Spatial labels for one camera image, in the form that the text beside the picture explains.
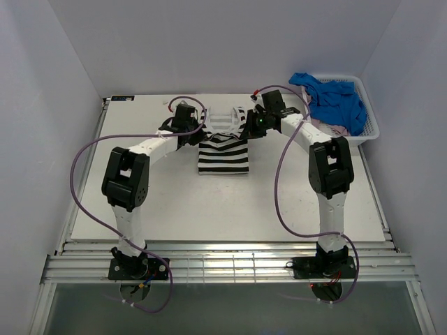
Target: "white laundry basket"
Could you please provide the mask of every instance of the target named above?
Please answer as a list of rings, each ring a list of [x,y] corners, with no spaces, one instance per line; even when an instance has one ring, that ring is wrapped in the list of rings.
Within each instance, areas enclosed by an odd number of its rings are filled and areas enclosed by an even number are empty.
[[[374,140],[379,136],[380,132],[379,127],[377,126],[376,117],[374,116],[371,104],[369,103],[368,96],[360,78],[354,77],[353,75],[315,75],[314,77],[321,82],[329,82],[331,80],[335,80],[337,82],[354,83],[356,92],[365,105],[367,111],[367,119],[365,128],[363,129],[363,133],[361,133],[359,136],[346,136],[346,139],[349,141],[350,146],[356,147],[366,140]],[[320,129],[328,135],[334,137],[339,136],[338,134],[334,133],[332,129],[324,122],[320,123]]]

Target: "white table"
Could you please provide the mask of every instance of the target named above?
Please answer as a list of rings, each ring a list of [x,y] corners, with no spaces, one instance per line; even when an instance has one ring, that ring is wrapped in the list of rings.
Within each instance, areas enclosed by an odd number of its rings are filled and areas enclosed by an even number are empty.
[[[153,133],[171,116],[166,102],[175,96],[135,96],[112,101],[101,136]],[[253,107],[249,94],[203,94],[194,97],[213,110]],[[302,107],[284,95],[288,106]],[[183,147],[161,159],[149,173],[149,196],[142,206],[142,233],[152,241],[297,241],[279,224],[274,210],[273,181],[279,156],[288,138],[276,131],[249,141],[250,173],[239,176],[199,176],[197,147]],[[82,195],[93,214],[115,225],[113,212],[101,193],[110,151],[142,139],[113,139],[96,148]],[[352,148],[355,179],[345,206],[345,233],[354,241],[384,241],[381,220],[357,148]],[[318,202],[307,178],[308,155],[292,144],[281,170],[279,201],[289,227],[305,234],[319,231]],[[71,239],[116,240],[109,230],[78,212]]]

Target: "white wall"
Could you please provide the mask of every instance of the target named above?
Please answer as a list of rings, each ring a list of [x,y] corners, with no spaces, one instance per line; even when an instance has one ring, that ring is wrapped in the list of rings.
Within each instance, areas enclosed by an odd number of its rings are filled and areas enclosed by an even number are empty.
[[[0,332],[25,334],[101,99],[47,0],[0,0]]]
[[[361,74],[400,0],[50,0],[102,97]]]
[[[362,76],[381,136],[365,146],[391,232],[447,334],[447,4],[402,0]]]

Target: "striped shirt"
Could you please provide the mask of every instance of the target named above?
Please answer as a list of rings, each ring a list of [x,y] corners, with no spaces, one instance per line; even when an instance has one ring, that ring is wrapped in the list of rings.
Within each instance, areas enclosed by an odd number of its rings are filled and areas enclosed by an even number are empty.
[[[239,140],[246,112],[235,107],[229,114],[211,114],[202,129],[206,140],[198,145],[199,174],[244,174],[249,172],[247,140]]]

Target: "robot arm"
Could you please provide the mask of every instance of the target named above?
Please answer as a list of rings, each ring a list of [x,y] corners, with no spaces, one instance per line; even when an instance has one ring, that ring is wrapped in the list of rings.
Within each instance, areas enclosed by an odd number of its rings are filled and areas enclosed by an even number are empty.
[[[199,125],[193,117],[195,111],[195,107],[179,104],[175,116],[160,127],[158,137],[127,149],[115,147],[110,153],[101,190],[112,206],[117,229],[141,248],[146,248],[146,242],[142,236],[140,206],[149,192],[149,168],[170,152],[186,144],[198,144],[202,140],[202,130],[189,136],[176,135],[197,129]],[[123,238],[119,239],[118,247],[112,249],[112,254],[129,276],[139,278],[145,273],[145,254],[130,246]]]
[[[286,108],[278,90],[251,98],[255,108],[247,118],[248,138],[263,137],[268,129],[292,137],[303,121],[304,116],[297,109]],[[309,182],[318,198],[320,233],[343,233],[344,202],[354,179],[348,141],[344,137],[332,138],[306,121],[293,141],[309,154]],[[320,272],[338,271],[348,257],[342,236],[330,234],[318,238],[316,264]]]

